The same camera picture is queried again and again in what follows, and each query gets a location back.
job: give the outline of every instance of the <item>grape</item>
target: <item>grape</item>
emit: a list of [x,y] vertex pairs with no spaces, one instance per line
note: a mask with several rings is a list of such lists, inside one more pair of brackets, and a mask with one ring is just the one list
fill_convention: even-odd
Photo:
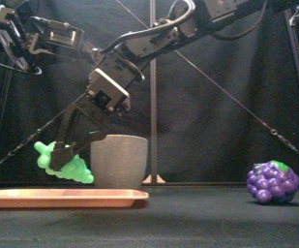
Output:
[[247,191],[259,203],[291,202],[299,190],[299,176],[282,162],[256,164],[247,174]]
[[82,183],[92,183],[95,178],[91,171],[87,169],[84,160],[79,155],[75,155],[72,160],[63,166],[62,171],[50,169],[51,151],[54,150],[55,143],[51,142],[44,145],[40,141],[34,144],[35,149],[40,153],[38,158],[38,166],[46,170],[47,174],[55,175],[58,178],[72,179]]

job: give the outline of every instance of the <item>purple grapes toy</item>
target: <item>purple grapes toy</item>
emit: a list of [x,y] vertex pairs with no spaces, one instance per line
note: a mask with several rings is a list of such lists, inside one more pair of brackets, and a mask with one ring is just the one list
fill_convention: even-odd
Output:
[[247,190],[262,204],[291,202],[299,190],[299,176],[279,161],[255,164],[247,174]]

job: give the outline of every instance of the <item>metal pole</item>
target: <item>metal pole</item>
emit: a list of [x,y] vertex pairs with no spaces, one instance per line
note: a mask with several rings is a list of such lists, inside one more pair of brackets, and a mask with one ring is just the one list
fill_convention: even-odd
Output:
[[[150,26],[155,22],[155,0],[150,0]],[[150,62],[151,183],[156,183],[156,63]]]

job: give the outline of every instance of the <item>green grapes toy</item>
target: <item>green grapes toy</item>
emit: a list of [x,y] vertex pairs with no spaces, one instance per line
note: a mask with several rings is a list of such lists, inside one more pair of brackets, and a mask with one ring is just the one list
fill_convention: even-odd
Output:
[[35,150],[40,153],[38,158],[38,166],[44,169],[51,175],[58,178],[72,179],[76,182],[92,183],[95,178],[91,171],[87,169],[84,160],[75,155],[72,160],[63,166],[60,171],[50,169],[51,163],[51,151],[54,150],[55,143],[51,142],[48,145],[40,141],[34,144]]

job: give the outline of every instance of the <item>pink tray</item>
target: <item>pink tray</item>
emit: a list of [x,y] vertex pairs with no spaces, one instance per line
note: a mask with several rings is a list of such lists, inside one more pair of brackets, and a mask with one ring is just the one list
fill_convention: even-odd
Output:
[[130,207],[150,194],[135,190],[7,189],[0,190],[0,208]]

